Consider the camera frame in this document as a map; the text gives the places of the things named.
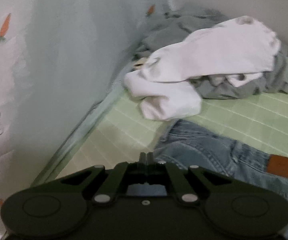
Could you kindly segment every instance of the bed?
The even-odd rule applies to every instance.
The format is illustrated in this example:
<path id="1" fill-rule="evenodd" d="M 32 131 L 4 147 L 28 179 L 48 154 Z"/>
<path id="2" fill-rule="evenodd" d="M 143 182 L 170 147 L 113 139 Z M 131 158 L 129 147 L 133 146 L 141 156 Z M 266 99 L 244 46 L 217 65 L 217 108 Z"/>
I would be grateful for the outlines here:
<path id="1" fill-rule="evenodd" d="M 124 90 L 49 179 L 96 164 L 110 169 L 119 162 L 137 161 L 140 152 L 153 151 L 168 122 L 145 119 L 138 103 Z M 203 100 L 201 114 L 186 119 L 268 154 L 288 157 L 288 94 L 262 93 L 247 99 Z"/>

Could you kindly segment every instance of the brown leather label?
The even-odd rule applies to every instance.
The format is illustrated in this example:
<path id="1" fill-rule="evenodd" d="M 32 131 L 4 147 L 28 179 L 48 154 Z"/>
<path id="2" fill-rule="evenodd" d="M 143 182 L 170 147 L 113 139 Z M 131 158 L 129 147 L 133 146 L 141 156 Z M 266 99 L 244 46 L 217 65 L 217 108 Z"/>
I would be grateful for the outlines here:
<path id="1" fill-rule="evenodd" d="M 288 179 L 288 157 L 270 155 L 266 172 Z"/>

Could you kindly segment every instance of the clothing pile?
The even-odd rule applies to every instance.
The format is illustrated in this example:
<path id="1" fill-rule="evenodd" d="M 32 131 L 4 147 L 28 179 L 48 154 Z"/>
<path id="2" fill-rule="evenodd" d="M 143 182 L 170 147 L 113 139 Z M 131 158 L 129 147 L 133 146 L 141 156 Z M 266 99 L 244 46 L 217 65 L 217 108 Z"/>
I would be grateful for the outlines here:
<path id="1" fill-rule="evenodd" d="M 132 96 L 144 98 L 146 118 L 198 114 L 202 98 L 288 93 L 288 47 L 252 17 L 226 19 L 214 10 L 183 9 L 151 28 L 136 52 L 148 59 L 124 79 Z"/>
<path id="2" fill-rule="evenodd" d="M 192 122 L 175 120 L 161 136 L 153 155 L 156 162 L 174 163 L 180 169 L 197 165 L 271 190 L 288 201 L 288 158 L 266 154 Z M 165 196 L 167 191 L 162 185 L 133 184 L 127 194 Z M 288 239 L 288 226 L 284 237 Z"/>

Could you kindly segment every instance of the gray clothing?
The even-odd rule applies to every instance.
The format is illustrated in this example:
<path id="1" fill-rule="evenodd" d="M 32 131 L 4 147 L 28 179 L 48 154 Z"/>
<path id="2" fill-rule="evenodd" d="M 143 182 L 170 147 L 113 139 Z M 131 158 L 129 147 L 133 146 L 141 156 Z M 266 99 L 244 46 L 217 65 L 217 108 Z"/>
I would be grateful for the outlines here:
<path id="1" fill-rule="evenodd" d="M 288 45 L 282 43 L 279 53 L 275 56 L 273 71 L 263 74 L 266 80 L 263 92 L 288 94 Z"/>
<path id="2" fill-rule="evenodd" d="M 237 88 L 231 85 L 227 79 L 218 86 L 213 86 L 208 77 L 203 77 L 200 81 L 191 82 L 201 97 L 210 99 L 247 98 L 251 95 L 260 94 L 265 89 L 264 77 L 252 80 Z"/>
<path id="3" fill-rule="evenodd" d="M 209 77 L 192 80 L 191 83 L 196 87 L 201 97 L 209 99 L 241 99 L 262 92 L 288 93 L 288 46 L 286 44 L 281 45 L 280 51 L 275 56 L 273 71 L 264 72 L 262 77 L 243 86 L 236 88 L 227 79 L 215 86 L 214 81 Z"/>
<path id="4" fill-rule="evenodd" d="M 229 19 L 217 10 L 185 4 L 181 10 L 163 17 L 152 15 L 150 20 L 151 28 L 135 52 L 137 58 L 148 57 L 160 48 L 182 42 L 196 30 L 211 28 Z"/>

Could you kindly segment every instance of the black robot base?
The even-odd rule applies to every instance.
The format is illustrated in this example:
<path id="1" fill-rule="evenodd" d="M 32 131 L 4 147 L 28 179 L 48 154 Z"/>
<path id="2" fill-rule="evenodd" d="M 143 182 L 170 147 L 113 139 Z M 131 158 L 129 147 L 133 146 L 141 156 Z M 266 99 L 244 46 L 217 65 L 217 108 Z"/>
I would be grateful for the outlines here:
<path id="1" fill-rule="evenodd" d="M 127 196 L 135 183 L 167 196 Z M 284 239 L 288 202 L 271 191 L 198 166 L 155 163 L 152 153 L 112 170 L 96 165 L 9 197 L 8 240 Z"/>

